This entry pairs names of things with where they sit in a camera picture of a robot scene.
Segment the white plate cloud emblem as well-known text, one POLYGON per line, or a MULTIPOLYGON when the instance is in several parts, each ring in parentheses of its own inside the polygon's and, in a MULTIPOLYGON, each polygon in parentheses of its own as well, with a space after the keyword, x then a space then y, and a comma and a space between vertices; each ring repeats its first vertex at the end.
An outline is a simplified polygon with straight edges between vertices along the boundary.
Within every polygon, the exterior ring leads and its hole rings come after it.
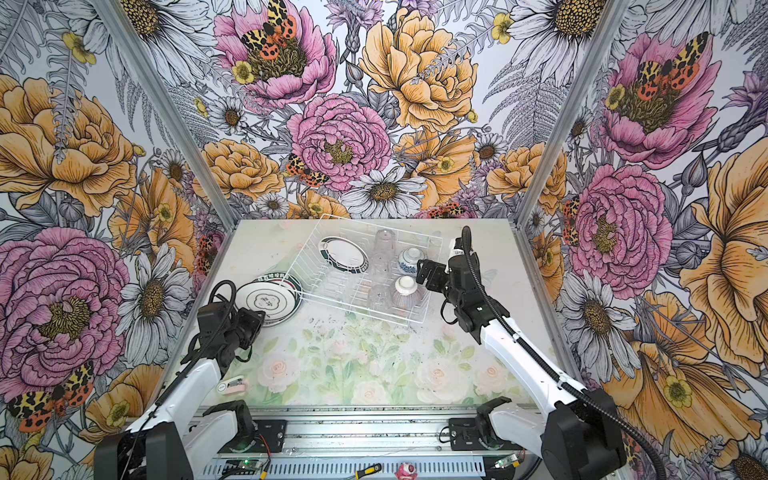
POLYGON ((293 292, 271 282, 251 282, 238 288, 236 306, 265 314, 264 326, 288 320, 300 307, 293 292))

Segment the clear glass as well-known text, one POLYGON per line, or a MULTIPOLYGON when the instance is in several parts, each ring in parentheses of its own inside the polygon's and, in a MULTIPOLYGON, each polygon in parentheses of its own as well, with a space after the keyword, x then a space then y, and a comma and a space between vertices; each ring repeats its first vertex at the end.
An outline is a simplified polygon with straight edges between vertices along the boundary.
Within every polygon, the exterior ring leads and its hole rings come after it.
POLYGON ((392 291, 393 287, 390 283, 374 284, 368 293, 368 309, 378 313, 393 314, 394 303, 392 291))
POLYGON ((396 233, 388 228, 379 229, 374 238, 372 260, 376 263, 388 263, 396 255, 396 233))

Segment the green red rimmed plate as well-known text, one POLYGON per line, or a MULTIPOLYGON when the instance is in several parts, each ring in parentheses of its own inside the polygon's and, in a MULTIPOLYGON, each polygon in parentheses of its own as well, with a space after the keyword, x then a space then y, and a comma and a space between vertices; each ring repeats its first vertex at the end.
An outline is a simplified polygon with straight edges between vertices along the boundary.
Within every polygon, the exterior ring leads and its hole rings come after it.
POLYGON ((260 275, 254 279, 254 282, 271 282, 281 287, 287 288, 293 292, 297 300, 302 299, 303 284, 295 276, 287 272, 269 272, 260 275))

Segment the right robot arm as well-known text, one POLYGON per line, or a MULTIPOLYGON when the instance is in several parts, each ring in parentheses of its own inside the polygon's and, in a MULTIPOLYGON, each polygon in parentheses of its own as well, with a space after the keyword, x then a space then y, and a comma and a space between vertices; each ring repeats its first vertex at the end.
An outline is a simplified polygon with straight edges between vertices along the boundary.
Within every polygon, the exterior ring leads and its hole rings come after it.
POLYGON ((443 295, 461 329, 515 376, 537 407, 523 411, 507 397, 479 406, 475 429, 485 446, 522 447, 555 479, 603 479, 626 464, 611 397, 589 392, 529 341, 509 311, 487 294, 476 254, 454 251, 445 264, 421 260, 416 280, 443 295))

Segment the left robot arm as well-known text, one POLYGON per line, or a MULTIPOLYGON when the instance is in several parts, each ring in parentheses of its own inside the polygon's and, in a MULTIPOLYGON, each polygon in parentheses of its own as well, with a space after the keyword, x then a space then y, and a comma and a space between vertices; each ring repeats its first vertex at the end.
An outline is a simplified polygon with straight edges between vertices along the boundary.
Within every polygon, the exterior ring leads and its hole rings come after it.
POLYGON ((225 446, 247 447, 256 427, 242 400, 215 405, 191 422, 238 349, 251 347, 265 313, 216 301, 197 314, 201 343, 152 408, 94 453, 96 479, 196 479, 225 446))

